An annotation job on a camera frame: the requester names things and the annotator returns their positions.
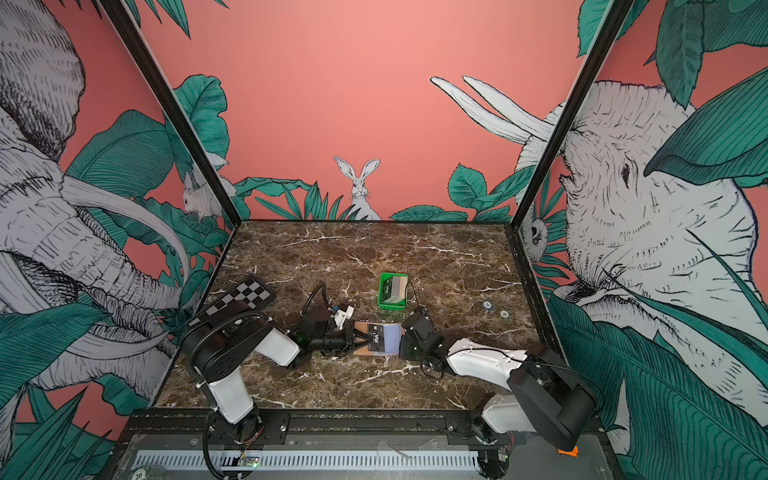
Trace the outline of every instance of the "green plastic box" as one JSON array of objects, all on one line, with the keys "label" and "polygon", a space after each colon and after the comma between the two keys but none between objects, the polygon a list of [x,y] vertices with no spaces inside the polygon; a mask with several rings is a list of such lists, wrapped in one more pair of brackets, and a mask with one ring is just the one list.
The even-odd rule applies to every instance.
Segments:
[{"label": "green plastic box", "polygon": [[393,276],[404,276],[408,277],[405,273],[382,273],[381,277],[379,278],[379,297],[376,301],[376,305],[379,306],[382,310],[405,310],[406,304],[408,302],[407,295],[406,298],[402,300],[400,303],[384,303],[382,300],[382,294],[384,293],[384,282],[392,278]]}]

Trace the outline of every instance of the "orange clip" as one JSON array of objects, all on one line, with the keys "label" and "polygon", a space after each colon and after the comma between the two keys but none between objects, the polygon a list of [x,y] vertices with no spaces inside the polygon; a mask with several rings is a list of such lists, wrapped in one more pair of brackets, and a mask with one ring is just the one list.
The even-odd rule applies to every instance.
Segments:
[{"label": "orange clip", "polygon": [[566,452],[565,450],[558,449],[558,453],[562,455],[568,455],[571,457],[578,457],[578,447],[574,447],[573,452]]}]

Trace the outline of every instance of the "rabbit face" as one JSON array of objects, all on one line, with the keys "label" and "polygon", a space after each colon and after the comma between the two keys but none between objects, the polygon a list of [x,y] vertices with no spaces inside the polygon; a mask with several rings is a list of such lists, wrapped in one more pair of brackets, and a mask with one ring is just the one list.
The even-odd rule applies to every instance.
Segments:
[{"label": "rabbit face", "polygon": [[373,159],[366,163],[362,168],[362,172],[358,177],[355,175],[355,169],[352,165],[348,164],[342,158],[334,157],[333,160],[339,165],[341,173],[352,181],[352,198],[365,198],[368,197],[368,189],[366,188],[366,177],[373,173],[373,171],[379,167],[379,160]]}]

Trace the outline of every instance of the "brown marble surface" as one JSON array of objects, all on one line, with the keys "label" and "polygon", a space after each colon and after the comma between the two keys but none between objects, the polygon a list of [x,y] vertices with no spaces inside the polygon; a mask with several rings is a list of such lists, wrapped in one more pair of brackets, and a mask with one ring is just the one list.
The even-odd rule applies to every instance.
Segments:
[{"label": "brown marble surface", "polygon": [[[410,276],[419,302],[446,334],[506,349],[538,341],[501,226],[244,223],[207,301],[248,272],[273,288],[277,298],[265,312],[287,329],[296,325],[307,296],[321,281],[334,303],[355,306],[354,320],[402,321],[403,312],[376,305],[379,274],[398,272]],[[495,310],[483,309],[483,300],[491,300]],[[502,319],[500,310],[510,317]],[[184,361],[179,355],[157,406],[207,404],[184,371]],[[501,392],[471,377],[431,379],[417,363],[396,357],[330,359],[317,352],[295,371],[253,353],[243,364],[243,377],[260,407],[470,409],[484,394]]]}]

